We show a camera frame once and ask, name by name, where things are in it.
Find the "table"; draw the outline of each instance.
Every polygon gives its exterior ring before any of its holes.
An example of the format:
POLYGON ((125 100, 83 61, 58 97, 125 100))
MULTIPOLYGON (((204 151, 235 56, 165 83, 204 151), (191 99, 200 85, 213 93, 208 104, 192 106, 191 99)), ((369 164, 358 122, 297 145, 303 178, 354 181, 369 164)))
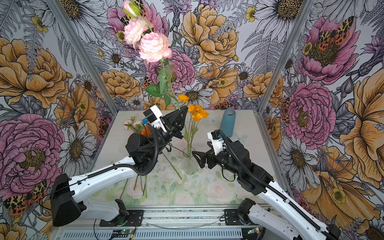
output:
MULTIPOLYGON (((164 115, 169 112, 171 111, 162 110, 164 115)), ((192 143, 192 147, 200 152, 209 150, 207 132, 218 129, 223 116, 223 110, 208 110, 208 113, 209 117, 199 123, 199 131, 192 143)), ((128 155, 125 145, 133 132, 125 130, 123 122, 132 116, 137 120, 144 118, 143 111, 118 112, 93 170, 117 162, 128 155)), ((231 140, 240 140, 250 152, 252 162, 275 176, 252 110, 236 110, 236 123, 231 140)), ((172 144, 183 150, 187 143, 184 139, 173 138, 172 144)), ((92 198, 106 201, 122 199, 126 206, 238 205, 246 197, 258 204, 265 203, 241 188, 237 181, 225 180, 219 166, 215 166, 213 169, 198 168, 195 174, 187 175, 183 171, 185 161, 183 154, 175 148, 170 153, 166 150, 164 152, 159 155, 158 163, 147 176, 117 182, 93 194, 92 198), (143 193, 145 179, 147 179, 147 187, 146 192, 143 193)), ((233 174, 226 170, 224 170, 224 176, 229 180, 233 179, 233 174)))

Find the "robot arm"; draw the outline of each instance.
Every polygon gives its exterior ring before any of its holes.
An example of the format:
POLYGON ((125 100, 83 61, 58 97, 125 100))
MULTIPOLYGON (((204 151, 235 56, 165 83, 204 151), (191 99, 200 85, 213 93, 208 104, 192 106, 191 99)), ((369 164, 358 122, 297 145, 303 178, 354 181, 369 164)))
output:
POLYGON ((183 138, 181 130, 187 112, 188 107, 183 106, 163 116, 158 107, 153 106, 144 112, 142 121, 152 137, 137 133, 130 135, 126 145, 129 156, 87 174, 72 178, 67 174, 58 176, 50 193, 53 225, 63 226, 77 218, 101 218, 113 224, 124 222, 128 213, 121 200, 105 203, 89 197, 118 181, 150 173, 172 138, 183 138))
POLYGON ((219 165, 237 175, 240 185, 269 203, 286 220, 262 209, 250 199, 239 206, 239 218, 244 223, 257 223, 287 240, 336 240, 340 230, 335 225, 326 225, 310 215, 296 203, 273 177, 262 167, 251 162, 249 152, 239 142, 232 142, 221 130, 208 133, 208 152, 192 154, 201 168, 219 165))

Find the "glass vase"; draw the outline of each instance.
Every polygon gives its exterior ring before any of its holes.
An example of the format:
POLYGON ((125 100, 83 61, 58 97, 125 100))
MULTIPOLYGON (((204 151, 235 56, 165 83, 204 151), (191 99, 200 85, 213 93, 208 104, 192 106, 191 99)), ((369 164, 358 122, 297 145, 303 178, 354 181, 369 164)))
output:
POLYGON ((187 147, 183 149, 183 164, 182 168, 185 174, 187 175, 194 175, 199 167, 199 164, 197 163, 195 157, 190 154, 190 156, 187 154, 188 149, 187 147))

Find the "painted fern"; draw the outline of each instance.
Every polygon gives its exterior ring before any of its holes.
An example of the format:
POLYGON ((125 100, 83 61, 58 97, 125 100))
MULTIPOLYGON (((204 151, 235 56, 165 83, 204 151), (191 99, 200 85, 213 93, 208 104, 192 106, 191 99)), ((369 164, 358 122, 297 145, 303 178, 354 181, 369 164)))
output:
POLYGON ((16 0, 0 0, 0 6, 3 9, 0 11, 0 35, 10 39, 13 32, 21 27, 20 22, 23 18, 20 10, 21 3, 16 0))
POLYGON ((253 32, 245 41, 245 46, 242 49, 243 51, 250 46, 254 46, 245 57, 245 60, 255 54, 251 62, 251 66, 254 68, 255 73, 267 73, 273 71, 284 47, 283 43, 277 43, 277 39, 271 41, 270 34, 266 38, 262 38, 262 36, 263 32, 253 32))

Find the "small pink flower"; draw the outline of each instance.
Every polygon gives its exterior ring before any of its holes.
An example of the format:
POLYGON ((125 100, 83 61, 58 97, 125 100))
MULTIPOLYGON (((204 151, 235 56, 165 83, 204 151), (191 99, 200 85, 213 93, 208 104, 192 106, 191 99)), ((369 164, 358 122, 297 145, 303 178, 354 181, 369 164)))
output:
POLYGON ((133 18, 129 24, 124 27, 124 38, 128 44, 135 44, 140 40, 143 32, 148 30, 148 24, 142 18, 133 18))
POLYGON ((169 48, 168 37, 160 33, 147 33, 139 45, 140 58, 149 63, 157 62, 160 59, 172 57, 172 50, 169 48))

